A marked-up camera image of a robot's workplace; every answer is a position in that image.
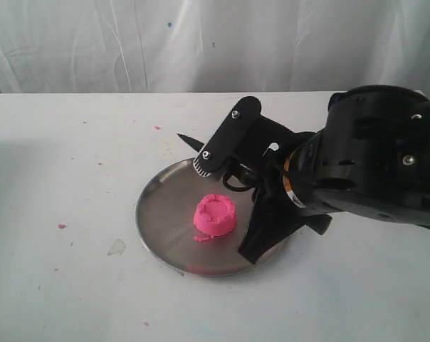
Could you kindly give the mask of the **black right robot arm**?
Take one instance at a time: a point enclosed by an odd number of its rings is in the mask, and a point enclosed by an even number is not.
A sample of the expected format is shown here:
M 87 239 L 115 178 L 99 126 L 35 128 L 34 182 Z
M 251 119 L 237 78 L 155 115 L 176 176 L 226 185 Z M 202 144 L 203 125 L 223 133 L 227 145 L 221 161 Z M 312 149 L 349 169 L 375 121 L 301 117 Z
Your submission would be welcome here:
M 301 227 L 326 233 L 334 213 L 430 230 L 430 100 L 373 85 L 331 96 L 324 128 L 265 155 L 239 254 L 256 263 Z

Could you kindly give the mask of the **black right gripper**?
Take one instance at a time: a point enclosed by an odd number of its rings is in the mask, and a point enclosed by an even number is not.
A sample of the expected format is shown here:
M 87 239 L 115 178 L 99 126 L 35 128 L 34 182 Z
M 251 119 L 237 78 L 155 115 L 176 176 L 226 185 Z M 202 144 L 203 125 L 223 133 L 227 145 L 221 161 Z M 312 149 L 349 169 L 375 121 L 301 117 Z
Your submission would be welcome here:
M 322 235 L 331 223 L 330 215 L 288 194 L 296 191 L 298 179 L 285 168 L 285 161 L 312 136 L 312 132 L 294 133 L 261 116 L 234 153 L 232 175 L 242 186 L 232 190 L 253 190 L 253 209 L 238 247 L 251 264 L 301 227 Z

